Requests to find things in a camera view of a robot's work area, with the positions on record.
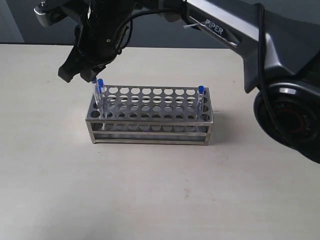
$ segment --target table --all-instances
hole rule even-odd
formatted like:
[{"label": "table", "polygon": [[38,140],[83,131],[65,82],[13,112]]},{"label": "table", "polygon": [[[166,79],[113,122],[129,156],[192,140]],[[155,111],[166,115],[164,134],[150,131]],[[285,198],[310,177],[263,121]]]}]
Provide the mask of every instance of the table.
[{"label": "table", "polygon": [[209,87],[210,146],[92,144],[70,46],[0,45],[0,240],[316,240],[320,165],[272,139],[227,49],[128,48],[106,84]]}]

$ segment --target black cable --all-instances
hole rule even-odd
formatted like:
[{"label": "black cable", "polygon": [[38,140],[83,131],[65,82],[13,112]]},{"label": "black cable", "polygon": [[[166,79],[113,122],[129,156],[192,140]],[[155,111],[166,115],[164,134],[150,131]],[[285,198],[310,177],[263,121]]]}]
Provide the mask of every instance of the black cable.
[{"label": "black cable", "polygon": [[266,41],[266,26],[265,26],[265,7],[261,3],[255,4],[259,9],[259,40],[258,40],[258,75],[260,79],[260,91],[262,94],[262,98],[264,100],[265,107],[269,116],[271,118],[272,123],[275,128],[279,131],[285,141],[289,143],[291,148],[295,150],[299,150],[296,146],[296,143],[291,139],[286,131],[283,129],[279,121],[277,120],[275,111],[273,110],[269,96],[267,85],[265,81],[265,64],[266,64],[266,55],[267,55],[267,41]]},{"label": "black cable", "polygon": [[[120,55],[122,53],[122,50],[128,46],[128,44],[131,40],[131,37],[132,37],[132,33],[133,33],[132,28],[133,28],[133,20],[134,19],[141,17],[141,16],[160,14],[160,13],[177,13],[177,10],[174,8],[164,8],[164,9],[159,9],[159,10],[140,11],[138,13],[133,14],[131,17],[128,17],[128,19],[126,19],[123,23],[121,23],[121,25],[117,28],[117,30],[114,34],[113,40],[112,40],[113,47],[115,50],[115,57],[116,57],[116,55]],[[119,32],[123,29],[123,27],[126,26],[129,22],[131,22],[132,24],[130,24],[131,27],[130,27],[130,33],[129,33],[128,39],[127,39],[126,43],[124,44],[124,46],[121,46],[122,42],[120,42],[117,46],[116,38],[117,38]]]}]

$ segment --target test tube rack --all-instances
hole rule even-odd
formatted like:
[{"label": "test tube rack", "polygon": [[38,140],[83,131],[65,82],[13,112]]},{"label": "test tube rack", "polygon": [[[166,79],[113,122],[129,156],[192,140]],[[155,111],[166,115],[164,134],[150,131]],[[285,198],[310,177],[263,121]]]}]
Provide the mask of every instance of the test tube rack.
[{"label": "test tube rack", "polygon": [[196,87],[104,85],[86,116],[92,143],[208,145],[214,126],[209,89],[197,109]]}]

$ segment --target robotic arm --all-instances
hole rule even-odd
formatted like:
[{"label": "robotic arm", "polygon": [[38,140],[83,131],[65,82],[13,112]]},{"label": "robotic arm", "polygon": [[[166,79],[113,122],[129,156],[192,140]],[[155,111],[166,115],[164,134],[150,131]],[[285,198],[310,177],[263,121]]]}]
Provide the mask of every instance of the robotic arm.
[{"label": "robotic arm", "polygon": [[[148,12],[133,14],[135,9]],[[258,88],[255,117],[279,143],[320,163],[320,26],[240,0],[47,0],[34,9],[48,27],[71,17],[76,43],[58,75],[90,82],[127,44],[133,19],[160,14],[184,20],[243,58],[244,90]]]}]

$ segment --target gray wall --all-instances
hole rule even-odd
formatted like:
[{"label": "gray wall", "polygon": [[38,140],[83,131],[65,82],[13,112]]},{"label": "gray wall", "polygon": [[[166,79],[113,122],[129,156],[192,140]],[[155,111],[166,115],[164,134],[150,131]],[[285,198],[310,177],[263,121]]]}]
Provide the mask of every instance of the gray wall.
[{"label": "gray wall", "polygon": [[[42,27],[33,12],[34,6],[39,2],[40,0],[7,0],[24,41],[31,44],[73,44],[76,23],[71,19],[65,19],[50,28]],[[245,0],[245,2],[251,4],[261,2],[265,4],[268,10],[288,18],[320,24],[319,0]],[[182,26],[182,22],[168,23],[156,15],[143,16],[134,21],[134,32],[130,46],[168,48],[223,47],[206,34],[193,29],[184,30]],[[10,39],[10,41],[4,41],[3,39],[0,38],[0,42],[18,42],[10,35],[5,38]]]}]

